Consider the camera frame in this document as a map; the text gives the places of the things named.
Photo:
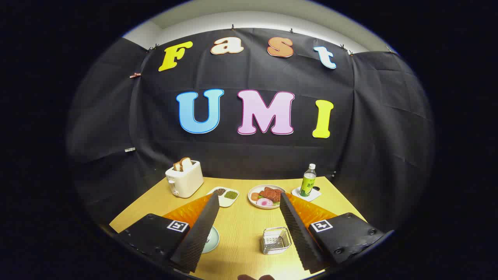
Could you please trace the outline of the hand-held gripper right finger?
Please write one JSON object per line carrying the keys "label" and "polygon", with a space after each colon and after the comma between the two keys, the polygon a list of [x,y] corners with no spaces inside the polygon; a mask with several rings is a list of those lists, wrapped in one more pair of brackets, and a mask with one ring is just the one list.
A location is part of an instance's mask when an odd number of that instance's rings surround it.
{"label": "hand-held gripper right finger", "polygon": [[336,215],[290,193],[281,193],[280,210],[301,264],[310,273],[350,266],[393,234],[353,213]]}

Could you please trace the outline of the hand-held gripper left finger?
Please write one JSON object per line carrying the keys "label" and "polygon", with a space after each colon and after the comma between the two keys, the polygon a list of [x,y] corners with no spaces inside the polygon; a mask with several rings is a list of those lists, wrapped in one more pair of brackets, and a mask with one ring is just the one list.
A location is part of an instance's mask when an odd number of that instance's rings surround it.
{"label": "hand-held gripper left finger", "polygon": [[191,273],[196,271],[218,211],[218,196],[209,194],[163,216],[146,214],[114,238],[157,266]]}

